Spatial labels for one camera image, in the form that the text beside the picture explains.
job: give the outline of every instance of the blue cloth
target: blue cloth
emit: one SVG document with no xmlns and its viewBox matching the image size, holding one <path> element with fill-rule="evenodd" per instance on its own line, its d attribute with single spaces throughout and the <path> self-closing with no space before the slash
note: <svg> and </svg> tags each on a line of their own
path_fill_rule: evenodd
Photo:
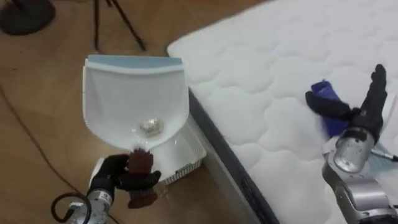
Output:
<svg viewBox="0 0 398 224">
<path fill-rule="evenodd" d="M 335 93 L 330 82 L 328 82 L 326 80 L 322 80 L 322 82 L 313 84 L 311 86 L 311 90 L 312 90 L 312 92 L 314 92 L 314 94 L 316 94 L 317 96 L 320 96 L 322 98 L 328 98 L 331 100 L 340 101 L 340 98 Z M 348 125 L 347 121 L 339 121 L 336 119 L 331 119 L 331 118 L 326 118 L 326 117 L 322 117 L 322 119 L 325 124 L 326 132 L 330 138 L 341 134 Z"/>
</svg>

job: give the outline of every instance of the white plastic container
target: white plastic container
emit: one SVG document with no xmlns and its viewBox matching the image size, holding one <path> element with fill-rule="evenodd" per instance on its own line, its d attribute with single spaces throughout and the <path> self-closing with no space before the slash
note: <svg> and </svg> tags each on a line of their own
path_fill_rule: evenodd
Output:
<svg viewBox="0 0 398 224">
<path fill-rule="evenodd" d="M 155 149 L 153 169 L 162 171 L 160 181 L 165 185 L 199 168 L 206 156 L 206 149 L 190 126 L 191 119 L 189 117 L 175 138 Z"/>
<path fill-rule="evenodd" d="M 186 124 L 188 86 L 180 59 L 90 55 L 83 68 L 83 116 L 104 142 L 154 155 L 154 170 L 165 184 L 201 165 L 206 151 Z M 154 138 L 137 134 L 147 119 L 164 123 Z"/>
</svg>

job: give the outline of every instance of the quilted mattress surface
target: quilted mattress surface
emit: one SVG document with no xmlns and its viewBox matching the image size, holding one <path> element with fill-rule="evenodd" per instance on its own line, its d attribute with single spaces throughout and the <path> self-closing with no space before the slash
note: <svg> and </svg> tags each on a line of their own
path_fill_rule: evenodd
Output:
<svg viewBox="0 0 398 224">
<path fill-rule="evenodd" d="M 360 106 L 377 63 L 398 93 L 398 1 L 275 0 L 198 30 L 168 47 L 280 223 L 345 223 L 322 178 L 321 119 L 306 106 L 327 79 Z M 398 108 L 381 136 L 398 154 Z M 398 203 L 398 172 L 377 177 Z"/>
</svg>

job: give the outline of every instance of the small brown toy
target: small brown toy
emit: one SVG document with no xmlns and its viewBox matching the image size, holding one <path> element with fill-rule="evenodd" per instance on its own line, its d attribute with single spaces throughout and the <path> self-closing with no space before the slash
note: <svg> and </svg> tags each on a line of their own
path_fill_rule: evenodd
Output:
<svg viewBox="0 0 398 224">
<path fill-rule="evenodd" d="M 130 154 L 127 168 L 134 175 L 150 174 L 154 165 L 154 156 L 150 152 L 139 148 Z M 145 191 L 132 191 L 130 194 L 129 208 L 142 208 L 152 205 L 157 200 L 154 189 Z"/>
</svg>

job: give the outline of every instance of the white dustpan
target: white dustpan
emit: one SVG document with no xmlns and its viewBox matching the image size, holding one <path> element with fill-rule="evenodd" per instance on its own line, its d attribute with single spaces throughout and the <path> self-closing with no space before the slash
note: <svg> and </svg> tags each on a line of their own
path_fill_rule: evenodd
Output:
<svg viewBox="0 0 398 224">
<path fill-rule="evenodd" d="M 92 55 L 83 68 L 83 116 L 96 136 L 112 146 L 150 150 L 173 137 L 189 115 L 188 86 L 180 59 Z M 162 132 L 137 134 L 147 119 Z"/>
</svg>

